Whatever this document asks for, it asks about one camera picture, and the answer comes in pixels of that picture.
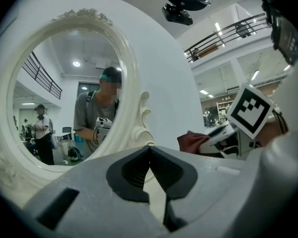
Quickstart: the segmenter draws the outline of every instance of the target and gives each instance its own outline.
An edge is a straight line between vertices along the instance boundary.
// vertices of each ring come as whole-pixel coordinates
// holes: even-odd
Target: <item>black and white square marker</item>
[[[254,139],[266,123],[274,108],[274,103],[252,85],[240,86],[226,117],[239,129]]]

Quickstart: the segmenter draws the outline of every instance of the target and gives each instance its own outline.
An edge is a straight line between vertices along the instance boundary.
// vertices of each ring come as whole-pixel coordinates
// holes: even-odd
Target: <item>red cloth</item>
[[[188,131],[186,134],[178,137],[178,143],[180,146],[181,152],[199,154],[199,147],[203,143],[209,140],[209,136],[202,133],[194,133],[192,131]]]

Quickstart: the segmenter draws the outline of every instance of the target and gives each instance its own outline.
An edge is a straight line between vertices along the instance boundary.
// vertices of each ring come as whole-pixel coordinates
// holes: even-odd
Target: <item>gray t-shirt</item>
[[[88,93],[81,93],[75,103],[74,113],[74,128],[73,130],[80,130],[83,128],[93,129],[96,125],[98,117],[110,119],[114,121],[115,116],[115,102],[112,102],[108,107],[101,107],[95,98],[95,93],[91,96],[90,102],[86,106],[86,98]],[[97,145],[92,140],[84,139],[84,157],[89,157],[96,149]]]

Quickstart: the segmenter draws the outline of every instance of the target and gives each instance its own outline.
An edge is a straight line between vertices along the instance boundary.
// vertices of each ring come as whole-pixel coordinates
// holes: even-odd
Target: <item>round ceiling light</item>
[[[80,67],[80,63],[79,63],[78,61],[74,61],[74,62],[73,62],[73,65],[74,65],[75,67]]]

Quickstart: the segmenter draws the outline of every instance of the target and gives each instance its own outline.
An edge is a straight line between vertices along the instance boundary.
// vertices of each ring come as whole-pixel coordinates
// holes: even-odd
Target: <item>man in gray t-shirt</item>
[[[88,93],[78,96],[75,104],[74,128],[77,134],[84,139],[84,156],[89,157],[98,147],[93,139],[94,128],[97,118],[107,118],[114,121],[117,105],[115,99],[117,89],[121,88],[121,70],[108,67],[104,69],[99,79],[100,90],[91,95],[87,100]]]

